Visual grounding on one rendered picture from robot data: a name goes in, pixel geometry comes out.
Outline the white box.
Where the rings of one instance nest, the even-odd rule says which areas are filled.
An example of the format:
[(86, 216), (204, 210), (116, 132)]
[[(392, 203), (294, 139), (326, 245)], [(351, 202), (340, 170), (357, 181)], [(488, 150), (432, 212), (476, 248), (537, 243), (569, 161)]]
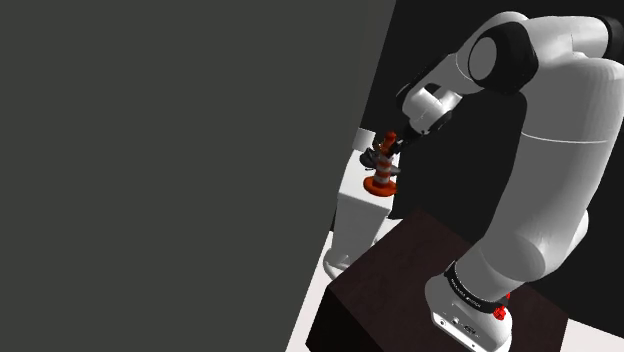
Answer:
[(375, 140), (376, 133), (364, 128), (358, 128), (352, 142), (352, 149), (365, 152), (370, 148)]

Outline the dark grey curved object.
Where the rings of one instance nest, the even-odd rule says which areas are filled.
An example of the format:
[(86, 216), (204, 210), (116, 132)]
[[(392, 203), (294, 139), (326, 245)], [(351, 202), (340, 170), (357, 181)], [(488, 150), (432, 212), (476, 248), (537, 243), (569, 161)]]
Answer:
[[(368, 170), (377, 168), (380, 152), (371, 148), (367, 148), (359, 157), (360, 163)], [(401, 173), (400, 168), (391, 166), (391, 176), (397, 176)]]

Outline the orange white striped traffic cone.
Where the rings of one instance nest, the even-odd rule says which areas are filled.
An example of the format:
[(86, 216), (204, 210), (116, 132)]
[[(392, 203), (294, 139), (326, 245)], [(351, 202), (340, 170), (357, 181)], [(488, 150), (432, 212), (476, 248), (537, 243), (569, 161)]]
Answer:
[(377, 168), (373, 176), (363, 180), (364, 189), (378, 197), (390, 197), (396, 194), (397, 185), (391, 180), (391, 166), (393, 166), (393, 144), (396, 141), (396, 133), (393, 131), (385, 134), (382, 143), (377, 144), (374, 150), (380, 152)]

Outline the white toilet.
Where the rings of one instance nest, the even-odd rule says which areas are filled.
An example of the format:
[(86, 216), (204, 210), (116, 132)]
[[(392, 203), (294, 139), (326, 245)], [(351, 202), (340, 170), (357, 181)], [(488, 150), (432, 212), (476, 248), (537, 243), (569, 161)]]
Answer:
[(336, 279), (372, 245), (393, 229), (399, 220), (388, 218), (394, 197), (378, 197), (365, 190), (367, 171), (360, 163), (361, 151), (353, 150), (337, 194), (331, 244), (322, 259), (323, 269)]

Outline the dark brown robot stand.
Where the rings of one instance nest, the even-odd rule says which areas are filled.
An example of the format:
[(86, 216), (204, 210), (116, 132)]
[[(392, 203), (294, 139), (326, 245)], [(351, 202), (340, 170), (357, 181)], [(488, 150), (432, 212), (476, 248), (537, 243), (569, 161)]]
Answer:
[(428, 213), (402, 220), (325, 289), (305, 345), (310, 352), (560, 352), (568, 315), (529, 286), (516, 289), (496, 347), (455, 306), (434, 313), (427, 280), (470, 243)]

